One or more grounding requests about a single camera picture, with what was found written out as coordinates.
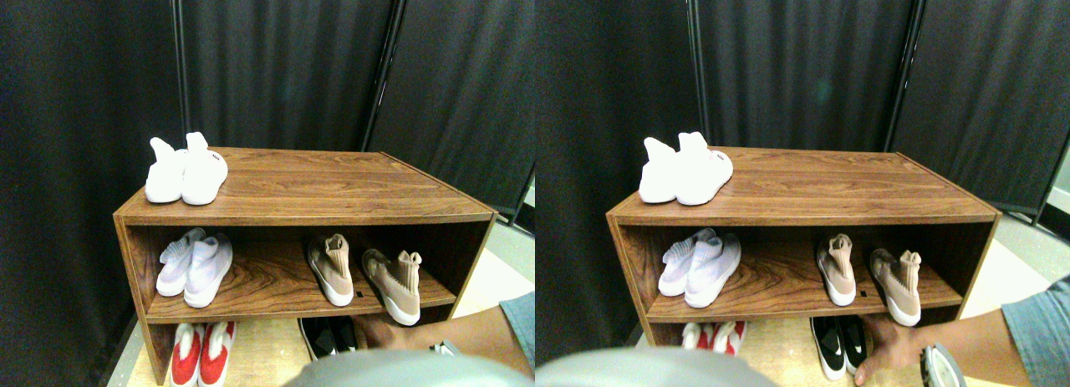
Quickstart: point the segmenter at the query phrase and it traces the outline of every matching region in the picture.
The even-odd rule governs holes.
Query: black curtain
[[[1037,214],[1070,133],[1070,0],[929,0],[892,150]]]
[[[539,0],[541,363],[621,345],[638,319],[606,212],[639,187],[643,138],[699,130],[686,0]]]
[[[391,0],[181,1],[192,130],[220,146],[360,149]]]
[[[535,165],[534,0],[408,0],[369,151],[515,215]]]
[[[880,151],[911,0],[698,0],[710,143]]]
[[[170,0],[0,0],[0,385],[91,386],[134,303],[111,212],[181,135]]]

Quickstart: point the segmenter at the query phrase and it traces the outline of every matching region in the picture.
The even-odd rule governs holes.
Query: wooden shoe rack
[[[382,153],[213,149],[230,167],[213,203],[153,204],[139,189],[113,215],[157,384],[179,323],[383,312],[361,270],[368,248],[419,252],[418,324],[450,318],[494,223],[492,208]],[[194,227],[225,233],[234,250],[215,300],[202,309],[155,288],[159,253]],[[334,233],[350,244],[354,298],[346,307],[323,296],[304,253],[308,238]]]
[[[906,156],[716,148],[734,174],[709,203],[647,204],[638,194],[607,213],[639,321],[652,345],[679,345],[688,322],[887,312],[871,277],[872,250],[921,254],[921,324],[962,313],[1000,212]],[[703,227],[739,237],[739,267],[709,307],[658,292],[661,256]],[[825,292],[814,250],[838,233],[854,243],[853,304]]]

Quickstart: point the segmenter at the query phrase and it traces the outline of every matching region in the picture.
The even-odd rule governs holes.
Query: shelf top
[[[883,226],[995,221],[999,212],[898,153],[710,148],[732,179],[699,206],[644,203],[608,212],[622,226]]]
[[[114,216],[126,226],[383,226],[495,214],[385,153],[211,149],[229,166],[214,202],[150,203],[141,188]]]

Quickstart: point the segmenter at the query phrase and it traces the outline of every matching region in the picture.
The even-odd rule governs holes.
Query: beige knit sneaker
[[[873,278],[881,283],[891,318],[904,326],[921,320],[921,296],[918,296],[918,269],[921,256],[910,250],[897,261],[887,250],[877,249],[870,258]]]
[[[851,238],[840,234],[821,244],[817,268],[825,277],[825,288],[832,304],[847,306],[855,301],[855,270],[851,268]]]
[[[353,299],[353,277],[349,273],[349,243],[341,234],[318,236],[308,244],[308,265],[320,281],[320,289],[335,306]]]
[[[395,321],[412,326],[419,321],[419,253],[401,250],[397,261],[389,261],[382,252],[368,249],[362,263],[368,280],[379,290],[386,312]]]

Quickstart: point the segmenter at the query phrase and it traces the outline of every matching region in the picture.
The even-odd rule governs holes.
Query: gray sleeve
[[[1003,312],[1029,382],[1038,387],[1070,383],[1070,276],[1004,305]]]

